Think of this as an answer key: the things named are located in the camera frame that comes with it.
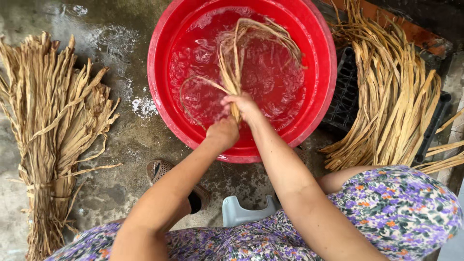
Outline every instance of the concrete floor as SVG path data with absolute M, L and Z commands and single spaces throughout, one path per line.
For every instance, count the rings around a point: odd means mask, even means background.
M 17 44 L 29 34 L 48 31 L 53 39 L 67 43 L 76 37 L 78 66 L 87 57 L 96 66 L 110 66 L 103 82 L 112 88 L 111 96 L 122 98 L 116 112 L 121 114 L 109 132 L 106 151 L 94 161 L 80 168 L 122 162 L 123 166 L 93 171 L 78 178 L 85 184 L 74 204 L 71 218 L 75 226 L 89 229 L 96 225 L 125 217 L 133 204 L 149 188 L 145 173 L 146 163 L 162 158 L 174 164 L 192 150 L 182 143 L 158 115 L 147 83 L 147 50 L 155 24 L 168 6 L 168 0 L 118 1 L 33 1 L 4 0 L 0 8 L 0 35 L 5 41 Z M 325 173 L 324 156 L 317 149 L 333 143 L 323 131 L 316 130 L 302 146 L 315 162 L 310 169 L 317 176 Z M 100 150 L 96 140 L 86 155 Z M 26 188 L 21 183 L 9 182 L 17 178 L 20 160 L 10 124 L 0 114 L 0 259 L 22 260 L 26 253 L 28 208 Z M 236 195 L 248 209 L 265 207 L 265 195 L 273 195 L 273 188 L 263 165 L 230 164 L 216 161 L 201 183 L 212 193 L 210 207 L 181 220 L 174 229 L 198 226 L 222 226 L 221 206 L 226 196 Z

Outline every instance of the woman's right hand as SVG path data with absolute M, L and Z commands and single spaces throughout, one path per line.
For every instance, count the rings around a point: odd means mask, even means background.
M 235 103 L 242 114 L 242 118 L 246 121 L 249 125 L 251 125 L 254 121 L 263 118 L 263 113 L 259 109 L 258 105 L 256 105 L 255 101 L 249 93 L 243 92 L 240 96 L 239 95 L 229 95 L 225 96 L 221 100 L 221 105 L 224 106 L 224 112 L 229 114 L 230 112 L 230 103 Z

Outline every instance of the purple floral fabric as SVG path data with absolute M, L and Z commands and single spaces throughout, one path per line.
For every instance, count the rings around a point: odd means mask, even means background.
M 365 171 L 328 195 L 380 252 L 392 260 L 423 257 L 456 235 L 462 210 L 444 185 L 407 166 Z M 107 260 L 121 224 L 78 234 L 47 260 Z M 188 228 L 166 234 L 172 260 L 322 260 L 283 210 L 233 228 Z

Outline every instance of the gray plastic stool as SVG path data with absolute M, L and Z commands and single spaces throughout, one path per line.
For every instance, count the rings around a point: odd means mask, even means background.
M 222 202 L 222 220 L 224 227 L 235 227 L 269 217 L 277 211 L 272 196 L 267 195 L 267 207 L 262 210 L 248 210 L 240 206 L 236 196 L 228 196 Z

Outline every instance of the tied bundle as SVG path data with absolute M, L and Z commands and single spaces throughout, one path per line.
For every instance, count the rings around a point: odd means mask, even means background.
M 219 36 L 218 41 L 218 59 L 219 59 L 219 71 L 224 86 L 217 84 L 216 82 L 207 79 L 202 76 L 192 76 L 187 78 L 180 86 L 180 104 L 187 115 L 192 118 L 199 126 L 204 130 L 206 128 L 203 124 L 195 119 L 190 111 L 185 107 L 182 97 L 182 89 L 185 84 L 194 79 L 200 79 L 213 87 L 216 87 L 227 95 L 240 95 L 242 90 L 241 75 L 243 68 L 243 61 L 245 57 L 245 49 L 252 39 L 261 39 L 274 41 L 283 47 L 285 47 L 291 58 L 295 61 L 297 66 L 301 66 L 302 53 L 300 48 L 291 38 L 289 32 L 282 26 L 265 18 L 266 23 L 260 23 L 250 18 L 240 18 L 235 25 L 235 29 L 231 31 L 223 32 Z M 240 123 L 241 115 L 236 104 L 231 104 L 231 114 Z
M 0 42 L 0 56 L 8 81 L 0 76 L 0 105 L 11 122 L 18 142 L 20 180 L 29 198 L 30 232 L 28 260 L 43 260 L 64 245 L 62 229 L 76 232 L 67 220 L 76 175 L 121 165 L 77 170 L 79 162 L 105 151 L 106 132 L 119 117 L 116 104 L 108 97 L 110 88 L 101 84 L 105 67 L 92 79 L 92 63 L 75 69 L 74 36 L 57 54 L 59 41 L 48 33 L 29 36 L 20 47 Z M 78 160 L 97 136 L 104 137 L 97 154 Z
M 414 44 L 388 17 L 388 28 L 364 18 L 359 0 L 345 0 L 345 9 L 348 22 L 338 19 L 333 36 L 353 46 L 359 111 L 346 137 L 321 150 L 328 153 L 326 168 L 411 166 L 438 103 L 440 77 L 427 73 Z

